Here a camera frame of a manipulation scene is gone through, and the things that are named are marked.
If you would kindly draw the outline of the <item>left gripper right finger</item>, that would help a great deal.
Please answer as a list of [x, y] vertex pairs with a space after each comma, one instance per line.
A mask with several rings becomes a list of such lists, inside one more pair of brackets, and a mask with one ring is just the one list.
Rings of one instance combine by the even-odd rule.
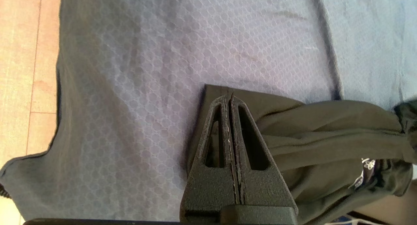
[[246, 103], [230, 99], [231, 134], [238, 202], [255, 206], [295, 206], [295, 201]]

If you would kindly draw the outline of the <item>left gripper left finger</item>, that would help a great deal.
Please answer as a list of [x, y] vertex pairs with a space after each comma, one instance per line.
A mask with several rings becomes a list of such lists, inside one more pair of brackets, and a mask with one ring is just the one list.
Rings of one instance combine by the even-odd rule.
[[[219, 167], [206, 164], [212, 127], [218, 122]], [[239, 202], [236, 192], [234, 148], [228, 103], [225, 96], [214, 99], [208, 109], [180, 205], [181, 217], [219, 217], [223, 207]]]

